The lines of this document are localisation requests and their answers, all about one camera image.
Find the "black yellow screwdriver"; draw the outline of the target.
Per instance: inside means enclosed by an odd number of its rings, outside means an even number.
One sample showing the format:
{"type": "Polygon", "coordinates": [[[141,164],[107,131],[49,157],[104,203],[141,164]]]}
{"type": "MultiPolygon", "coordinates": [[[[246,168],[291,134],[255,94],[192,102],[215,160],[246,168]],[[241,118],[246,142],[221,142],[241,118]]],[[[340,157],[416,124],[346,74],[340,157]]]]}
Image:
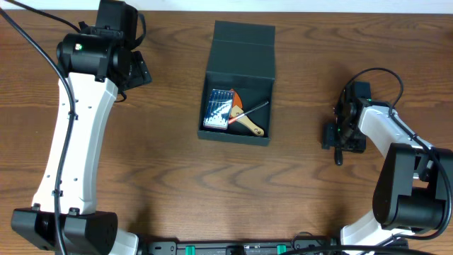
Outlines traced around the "black yellow screwdriver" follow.
{"type": "Polygon", "coordinates": [[[334,160],[337,166],[343,165],[343,152],[340,148],[335,148],[334,160]]]}

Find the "clear blue precision screwdriver case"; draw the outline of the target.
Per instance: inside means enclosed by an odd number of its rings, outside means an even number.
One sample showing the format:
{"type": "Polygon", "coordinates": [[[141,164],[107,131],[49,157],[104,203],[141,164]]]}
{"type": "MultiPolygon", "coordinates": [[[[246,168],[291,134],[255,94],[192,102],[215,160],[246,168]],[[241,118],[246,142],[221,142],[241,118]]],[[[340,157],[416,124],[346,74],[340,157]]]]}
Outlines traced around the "clear blue precision screwdriver case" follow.
{"type": "Polygon", "coordinates": [[[205,128],[220,130],[228,128],[234,96],[234,91],[212,90],[202,123],[205,128]]]}

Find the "black handled claw hammer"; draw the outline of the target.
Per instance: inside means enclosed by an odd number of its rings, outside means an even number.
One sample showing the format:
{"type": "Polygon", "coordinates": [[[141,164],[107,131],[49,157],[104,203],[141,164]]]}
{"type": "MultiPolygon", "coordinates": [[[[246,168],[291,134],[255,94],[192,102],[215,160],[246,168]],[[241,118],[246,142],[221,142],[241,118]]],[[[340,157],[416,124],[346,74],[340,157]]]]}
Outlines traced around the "black handled claw hammer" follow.
{"type": "Polygon", "coordinates": [[[236,122],[238,119],[240,119],[240,118],[242,118],[242,117],[245,117],[245,116],[247,116],[247,115],[250,114],[250,113],[253,113],[253,112],[255,112],[255,111],[260,110],[261,108],[267,106],[269,103],[270,103],[269,101],[266,101],[266,102],[264,102],[264,103],[262,103],[262,104],[256,106],[255,108],[252,108],[252,109],[250,109],[250,110],[248,110],[248,111],[246,111],[246,112],[244,112],[244,113],[238,114],[237,116],[235,116],[235,117],[233,117],[233,118],[231,118],[231,119],[229,120],[229,124],[232,124],[232,123],[236,122]]]}

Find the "black gift box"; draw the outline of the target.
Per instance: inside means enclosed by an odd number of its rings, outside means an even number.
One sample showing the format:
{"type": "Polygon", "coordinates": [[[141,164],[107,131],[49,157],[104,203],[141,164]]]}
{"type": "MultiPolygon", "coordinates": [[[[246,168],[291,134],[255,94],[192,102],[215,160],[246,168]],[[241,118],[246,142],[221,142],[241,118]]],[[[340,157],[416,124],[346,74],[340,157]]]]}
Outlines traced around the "black gift box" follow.
{"type": "Polygon", "coordinates": [[[274,83],[275,27],[216,21],[202,90],[198,137],[247,145],[268,145],[274,83]],[[269,101],[267,106],[248,115],[264,130],[264,136],[255,136],[241,123],[230,124],[226,130],[204,127],[202,123],[213,89],[234,89],[240,95],[244,111],[269,101]]]}

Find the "orange scraper wooden handle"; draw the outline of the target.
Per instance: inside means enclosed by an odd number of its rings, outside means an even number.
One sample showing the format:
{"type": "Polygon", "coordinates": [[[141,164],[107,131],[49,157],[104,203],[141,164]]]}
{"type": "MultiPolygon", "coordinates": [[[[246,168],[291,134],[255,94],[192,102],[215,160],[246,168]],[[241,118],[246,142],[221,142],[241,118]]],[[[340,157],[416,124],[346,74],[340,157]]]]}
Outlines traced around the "orange scraper wooden handle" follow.
{"type": "MultiPolygon", "coordinates": [[[[243,104],[242,100],[240,98],[240,95],[234,90],[231,89],[231,92],[234,93],[234,97],[232,100],[232,107],[230,111],[230,117],[229,120],[235,116],[237,116],[240,113],[244,113],[246,111],[243,110],[243,104]]],[[[238,119],[234,123],[241,123],[243,126],[248,128],[255,136],[262,137],[264,136],[264,130],[261,127],[258,127],[249,117],[245,116],[240,119],[238,119]]]]}

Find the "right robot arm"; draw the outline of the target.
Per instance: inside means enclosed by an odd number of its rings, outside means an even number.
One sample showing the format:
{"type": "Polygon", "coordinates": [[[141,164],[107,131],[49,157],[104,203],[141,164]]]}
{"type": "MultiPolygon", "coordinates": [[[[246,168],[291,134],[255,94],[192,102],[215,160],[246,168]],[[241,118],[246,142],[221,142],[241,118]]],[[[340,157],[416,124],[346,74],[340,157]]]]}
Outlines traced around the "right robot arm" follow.
{"type": "Polygon", "coordinates": [[[452,218],[452,151],[433,147],[400,119],[393,105],[372,99],[369,83],[345,85],[333,109],[336,121],[323,129],[321,146],[363,153],[372,141],[384,158],[372,209],[343,227],[346,254],[376,254],[405,239],[440,236],[452,218]]]}

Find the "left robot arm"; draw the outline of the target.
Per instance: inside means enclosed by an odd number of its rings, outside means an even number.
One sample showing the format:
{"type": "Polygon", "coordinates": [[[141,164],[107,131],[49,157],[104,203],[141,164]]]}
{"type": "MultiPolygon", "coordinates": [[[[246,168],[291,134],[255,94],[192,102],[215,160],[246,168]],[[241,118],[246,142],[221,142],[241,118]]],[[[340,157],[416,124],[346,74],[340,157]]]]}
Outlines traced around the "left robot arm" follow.
{"type": "Polygon", "coordinates": [[[105,126],[126,91],[151,82],[138,50],[144,16],[124,1],[102,1],[93,26],[80,23],[57,46],[59,108],[49,159],[28,208],[11,227],[35,247],[56,254],[143,254],[139,237],[97,210],[96,183],[105,126]]]}

